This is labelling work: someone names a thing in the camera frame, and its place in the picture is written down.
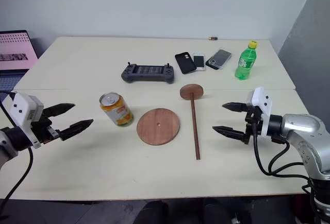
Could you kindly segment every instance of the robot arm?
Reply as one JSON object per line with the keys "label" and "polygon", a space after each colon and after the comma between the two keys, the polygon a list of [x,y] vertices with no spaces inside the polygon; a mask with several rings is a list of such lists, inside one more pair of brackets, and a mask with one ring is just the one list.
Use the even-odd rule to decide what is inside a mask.
{"label": "robot arm", "polygon": [[65,130],[54,130],[51,127],[54,117],[68,111],[74,104],[58,104],[46,109],[43,103],[35,96],[23,93],[11,93],[13,104],[10,109],[10,118],[15,123],[13,128],[0,129],[0,169],[12,158],[16,157],[19,151],[33,146],[39,148],[57,138],[63,141],[81,133],[87,129],[92,119],[79,121],[70,125]]}
{"label": "robot arm", "polygon": [[258,135],[270,136],[275,143],[288,142],[297,149],[308,173],[316,215],[322,222],[330,223],[330,135],[324,123],[308,114],[285,114],[283,117],[270,114],[272,100],[263,88],[256,88],[246,104],[230,102],[223,107],[247,112],[246,130],[244,133],[230,127],[214,126],[216,132],[245,144],[249,143],[251,135],[255,139]]}

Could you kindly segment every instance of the controller screen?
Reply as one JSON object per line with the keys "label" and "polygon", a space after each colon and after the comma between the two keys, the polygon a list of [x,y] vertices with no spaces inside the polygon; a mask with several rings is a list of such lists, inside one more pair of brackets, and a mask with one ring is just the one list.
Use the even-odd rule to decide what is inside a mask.
{"label": "controller screen", "polygon": [[163,66],[137,66],[135,74],[162,74]]}

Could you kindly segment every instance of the game controller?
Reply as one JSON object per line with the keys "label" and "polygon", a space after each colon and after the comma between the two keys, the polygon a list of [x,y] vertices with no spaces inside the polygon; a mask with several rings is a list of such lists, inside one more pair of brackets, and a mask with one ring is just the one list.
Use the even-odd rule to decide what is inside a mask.
{"label": "game controller", "polygon": [[164,66],[136,65],[128,63],[122,73],[122,79],[128,83],[134,81],[174,81],[174,70],[170,64]]}

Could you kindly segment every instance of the plastic bottle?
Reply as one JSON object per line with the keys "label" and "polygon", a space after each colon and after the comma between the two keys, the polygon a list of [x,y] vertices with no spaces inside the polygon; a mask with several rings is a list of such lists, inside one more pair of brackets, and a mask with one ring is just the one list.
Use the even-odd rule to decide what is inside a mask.
{"label": "plastic bottle", "polygon": [[238,61],[238,67],[235,72],[235,76],[238,79],[245,80],[249,77],[251,68],[257,58],[257,45],[258,43],[256,41],[250,41],[248,48],[242,52]]}

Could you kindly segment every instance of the wooden disc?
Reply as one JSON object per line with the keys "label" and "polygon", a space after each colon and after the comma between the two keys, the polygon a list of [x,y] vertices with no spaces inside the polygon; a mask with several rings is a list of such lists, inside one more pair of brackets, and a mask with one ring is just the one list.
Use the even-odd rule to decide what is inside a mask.
{"label": "wooden disc", "polygon": [[191,99],[191,93],[194,93],[194,99],[199,99],[203,96],[204,91],[198,84],[188,84],[180,89],[180,96],[183,99]]}
{"label": "wooden disc", "polygon": [[146,112],[138,121],[141,140],[150,145],[162,145],[173,140],[180,128],[178,116],[169,109],[157,108]]}

